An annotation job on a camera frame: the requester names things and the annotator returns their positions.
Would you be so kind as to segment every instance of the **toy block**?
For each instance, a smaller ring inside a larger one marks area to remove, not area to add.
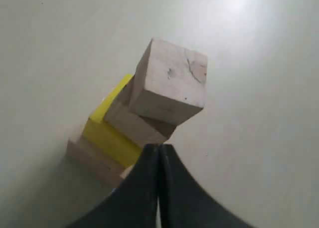
[[[129,112],[128,105],[133,81],[134,77],[113,100],[104,116],[104,120],[141,148],[148,143],[164,143],[170,138],[176,125]]]
[[[126,75],[113,91],[102,101],[87,120],[83,137],[101,149],[106,155],[129,167],[136,162],[142,149],[125,135],[103,120],[103,117],[115,97],[130,81],[132,75]]]
[[[129,110],[179,125],[205,103],[207,56],[152,39],[137,65]]]
[[[66,154],[85,165],[105,182],[117,186],[125,177],[122,175],[125,167],[82,137],[82,130],[83,126],[79,127],[69,138]]]

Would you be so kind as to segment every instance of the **block tower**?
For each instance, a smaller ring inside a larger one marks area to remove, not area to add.
[[[152,39],[137,65],[70,137],[67,155],[117,186],[148,143],[204,108],[207,56]]]

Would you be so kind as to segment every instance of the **stacked blocks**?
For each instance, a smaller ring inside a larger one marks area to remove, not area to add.
[[[116,186],[145,144],[164,143],[203,109],[206,73],[205,55],[152,39],[135,75],[126,75],[69,139],[67,154]]]

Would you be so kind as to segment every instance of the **gray surface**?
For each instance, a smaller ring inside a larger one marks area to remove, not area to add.
[[[319,0],[0,0],[0,227],[62,227],[110,189],[66,140],[151,37],[209,56],[173,135],[201,185],[261,227],[317,227]]]

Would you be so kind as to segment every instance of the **yellow block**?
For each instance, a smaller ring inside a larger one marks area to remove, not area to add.
[[[126,75],[89,117],[83,136],[114,160],[129,167],[136,162],[142,149],[103,120],[106,111],[132,75]]]

